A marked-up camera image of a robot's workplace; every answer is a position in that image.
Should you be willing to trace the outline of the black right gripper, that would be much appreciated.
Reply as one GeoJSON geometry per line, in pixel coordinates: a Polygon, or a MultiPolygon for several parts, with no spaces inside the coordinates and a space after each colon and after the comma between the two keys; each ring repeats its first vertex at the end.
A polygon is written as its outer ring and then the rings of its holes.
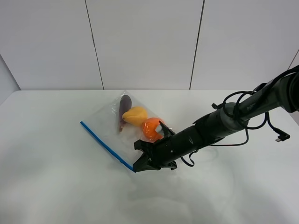
{"type": "Polygon", "coordinates": [[[135,173],[160,170],[167,164],[191,152],[209,146],[224,138],[224,131],[220,128],[207,126],[190,126],[183,131],[154,144],[143,140],[134,143],[134,149],[141,151],[140,158],[133,164],[135,173]]]}

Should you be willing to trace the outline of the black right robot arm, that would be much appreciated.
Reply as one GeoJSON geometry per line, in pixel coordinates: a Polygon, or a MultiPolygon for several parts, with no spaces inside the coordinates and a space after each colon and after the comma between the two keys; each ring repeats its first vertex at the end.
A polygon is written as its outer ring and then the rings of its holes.
{"type": "Polygon", "coordinates": [[[136,172],[177,168],[176,160],[185,155],[192,156],[207,146],[218,146],[218,142],[236,132],[248,131],[251,118],[264,114],[260,129],[265,124],[278,134],[277,142],[285,141],[290,135],[273,126],[269,111],[282,107],[288,113],[299,109],[299,68],[289,69],[268,83],[262,83],[252,91],[237,91],[228,95],[221,104],[212,104],[214,112],[196,120],[192,126],[174,133],[161,124],[164,136],[154,143],[138,140],[136,150],[142,151],[141,157],[133,164],[136,172]]]}

